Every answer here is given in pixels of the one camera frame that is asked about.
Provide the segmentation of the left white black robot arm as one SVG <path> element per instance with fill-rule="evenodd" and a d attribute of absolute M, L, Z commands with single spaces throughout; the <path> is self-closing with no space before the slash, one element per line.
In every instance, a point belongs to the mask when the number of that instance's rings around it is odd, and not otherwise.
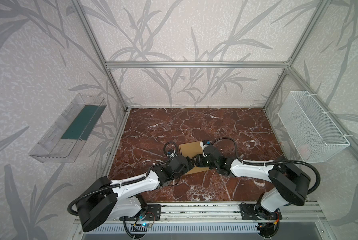
<path fill-rule="evenodd" d="M 111 217 L 134 217 L 146 206 L 137 195 L 166 187 L 194 167 L 191 158 L 177 155 L 150 166 L 145 174 L 112 181 L 101 177 L 68 205 L 67 212 L 79 217 L 85 233 Z"/>

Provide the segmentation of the brown cardboard box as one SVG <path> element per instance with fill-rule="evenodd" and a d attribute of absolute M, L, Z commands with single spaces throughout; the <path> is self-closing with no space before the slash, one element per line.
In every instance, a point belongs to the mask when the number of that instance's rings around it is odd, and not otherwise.
<path fill-rule="evenodd" d="M 184 157 L 189 157 L 192 160 L 194 160 L 197 155 L 203 154 L 202 146 L 203 146 L 203 142 L 199 141 L 199 142 L 181 144 L 179 145 L 179 148 L 180 148 L 181 155 L 183 155 Z M 209 168 L 207 167 L 198 167 L 197 165 L 195 165 L 194 168 L 192 168 L 189 172 L 186 173 L 186 175 L 206 172 L 208 170 Z"/>

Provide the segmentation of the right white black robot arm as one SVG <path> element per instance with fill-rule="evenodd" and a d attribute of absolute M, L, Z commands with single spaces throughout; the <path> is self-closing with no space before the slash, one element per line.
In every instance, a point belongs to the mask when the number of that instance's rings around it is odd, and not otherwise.
<path fill-rule="evenodd" d="M 216 170 L 220 175 L 236 178 L 253 178 L 272 183 L 269 192 L 262 194 L 254 213 L 264 218 L 281 206 L 303 206 L 308 195 L 311 178 L 283 157 L 275 161 L 255 162 L 226 158 L 210 142 L 201 142 L 202 153 L 195 157 L 196 166 Z"/>

